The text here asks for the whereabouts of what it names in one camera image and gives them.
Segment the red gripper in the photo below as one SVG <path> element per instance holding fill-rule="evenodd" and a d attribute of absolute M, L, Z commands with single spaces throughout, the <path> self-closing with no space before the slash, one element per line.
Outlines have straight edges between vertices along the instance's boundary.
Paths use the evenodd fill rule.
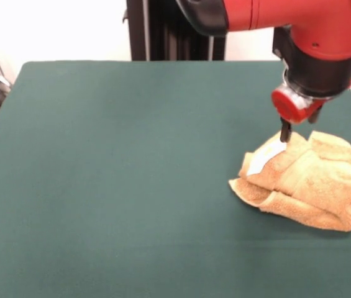
<path fill-rule="evenodd" d="M 292 134 L 292 124 L 300 124 L 306 119 L 316 123 L 320 107 L 326 100 L 304 97 L 290 88 L 276 88 L 271 94 L 272 103 L 281 116 L 280 141 L 288 143 Z"/>

